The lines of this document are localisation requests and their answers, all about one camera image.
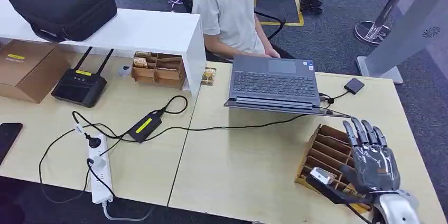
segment small wooden box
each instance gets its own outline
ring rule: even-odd
[[[347,178],[339,171],[340,166],[344,164],[352,168],[354,167],[350,152],[351,147],[346,133],[330,126],[319,125],[305,148],[305,153],[298,167],[294,182],[318,192],[305,179],[314,167],[320,167],[334,175],[335,179],[331,186],[336,190],[361,197]],[[360,213],[370,210],[370,206],[366,204],[351,205]]]
[[[135,81],[182,89],[185,69],[181,56],[136,52],[135,57],[145,58],[148,65],[148,68],[133,65],[131,75]]]

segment person's arm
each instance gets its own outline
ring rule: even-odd
[[[265,54],[249,53],[237,50],[219,41],[217,35],[204,34],[204,42],[208,51],[223,56],[225,58],[233,59],[234,55],[250,55],[258,57],[268,57]]]
[[[265,53],[272,58],[280,58],[280,54],[272,48],[265,31],[263,30],[262,24],[258,20],[258,17],[254,15],[255,18],[255,31],[257,31],[257,35],[262,41],[263,47],[265,48]]]

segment cardboard box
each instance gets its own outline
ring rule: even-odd
[[[12,41],[0,50],[0,96],[38,104],[69,67],[53,45]]]
[[[137,82],[182,89],[185,81],[185,69],[181,56],[148,53],[135,53],[135,57],[145,58],[148,68],[133,65],[132,78]]]
[[[331,183],[333,188],[347,194],[362,197],[356,192],[342,172],[339,171],[340,166],[344,164],[352,168],[354,167],[347,134],[330,126],[319,125],[305,148],[305,153],[298,166],[294,182],[318,192],[306,182],[306,177],[314,167],[320,167],[334,175],[335,179]],[[370,210],[370,206],[366,204],[350,205],[359,213]]]

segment robotic hand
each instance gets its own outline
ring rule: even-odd
[[[371,223],[386,224],[420,224],[416,213],[417,202],[409,194],[399,190],[400,174],[394,153],[387,147],[386,138],[378,127],[369,122],[359,122],[351,118],[357,137],[348,121],[344,121],[347,131],[354,170],[341,166],[340,170],[359,194],[357,198],[335,190],[329,185],[330,178],[325,172],[314,168],[306,178],[307,183],[329,198],[335,204],[364,203],[372,204],[373,220]]]

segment laptop hinge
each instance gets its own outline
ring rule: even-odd
[[[313,108],[313,105],[309,102],[282,101],[271,99],[248,98],[248,97],[237,97],[236,102],[238,104],[263,105],[263,106],[285,107],[295,109]]]

